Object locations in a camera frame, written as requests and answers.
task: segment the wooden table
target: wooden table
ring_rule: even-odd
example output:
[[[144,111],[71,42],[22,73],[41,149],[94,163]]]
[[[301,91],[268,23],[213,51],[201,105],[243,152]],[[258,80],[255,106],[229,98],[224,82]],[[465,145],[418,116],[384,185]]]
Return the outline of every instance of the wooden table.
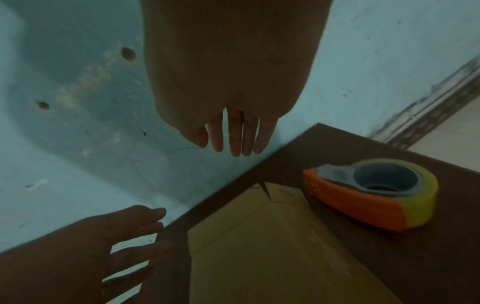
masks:
[[[347,218],[305,191],[303,169],[368,158],[411,161],[437,176],[440,193],[429,224],[394,234]],[[142,290],[154,292],[155,303],[188,303],[188,230],[264,181],[302,188],[315,214],[405,304],[480,302],[480,175],[322,124],[168,226],[161,239],[175,243],[175,255],[157,264]]]

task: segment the wall hole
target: wall hole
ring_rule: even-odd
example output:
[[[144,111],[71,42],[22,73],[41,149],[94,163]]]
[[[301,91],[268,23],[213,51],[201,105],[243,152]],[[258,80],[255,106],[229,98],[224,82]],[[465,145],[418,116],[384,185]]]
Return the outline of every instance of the wall hole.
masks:
[[[131,48],[127,47],[123,47],[121,49],[121,56],[123,57],[123,59],[127,60],[130,63],[135,62],[135,60],[137,59],[137,53]]]
[[[45,101],[37,101],[38,107],[42,110],[48,111],[50,110],[50,105]]]

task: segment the light blue wall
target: light blue wall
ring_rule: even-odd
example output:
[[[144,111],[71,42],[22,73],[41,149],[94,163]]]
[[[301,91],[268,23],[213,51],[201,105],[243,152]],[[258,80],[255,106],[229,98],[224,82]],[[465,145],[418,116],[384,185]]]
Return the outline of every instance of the light blue wall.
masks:
[[[157,118],[137,1],[0,0],[0,250],[134,204],[171,222],[316,122],[369,133],[480,53],[479,10],[337,0],[299,103],[264,155],[234,159]]]

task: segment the cardboard box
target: cardboard box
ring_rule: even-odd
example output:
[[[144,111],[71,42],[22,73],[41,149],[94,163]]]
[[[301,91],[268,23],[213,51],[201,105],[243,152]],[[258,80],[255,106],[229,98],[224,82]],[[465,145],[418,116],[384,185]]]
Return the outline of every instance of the cardboard box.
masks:
[[[190,303],[400,303],[300,189],[256,185],[188,232]]]

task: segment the tape roll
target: tape roll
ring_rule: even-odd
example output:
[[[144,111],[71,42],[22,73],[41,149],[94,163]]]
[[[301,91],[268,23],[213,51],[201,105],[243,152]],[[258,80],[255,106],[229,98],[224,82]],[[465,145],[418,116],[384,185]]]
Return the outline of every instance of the tape roll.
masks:
[[[396,159],[351,166],[323,165],[303,172],[310,194],[362,222],[403,232],[434,215],[439,184],[428,170]]]

